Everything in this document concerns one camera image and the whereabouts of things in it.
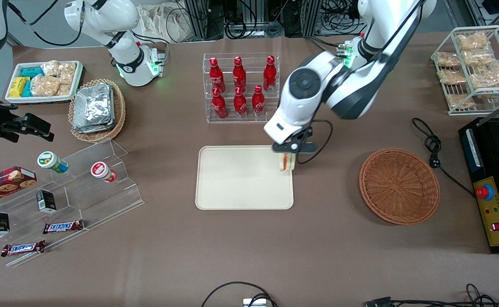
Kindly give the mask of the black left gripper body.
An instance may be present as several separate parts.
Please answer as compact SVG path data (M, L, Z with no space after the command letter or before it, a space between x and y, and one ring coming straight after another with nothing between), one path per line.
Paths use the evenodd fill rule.
M286 142L278 144L274 142L271 149L279 153L310 155L317 152L317 145L308 141L313 134L313 128L307 127L304 130L292 135Z

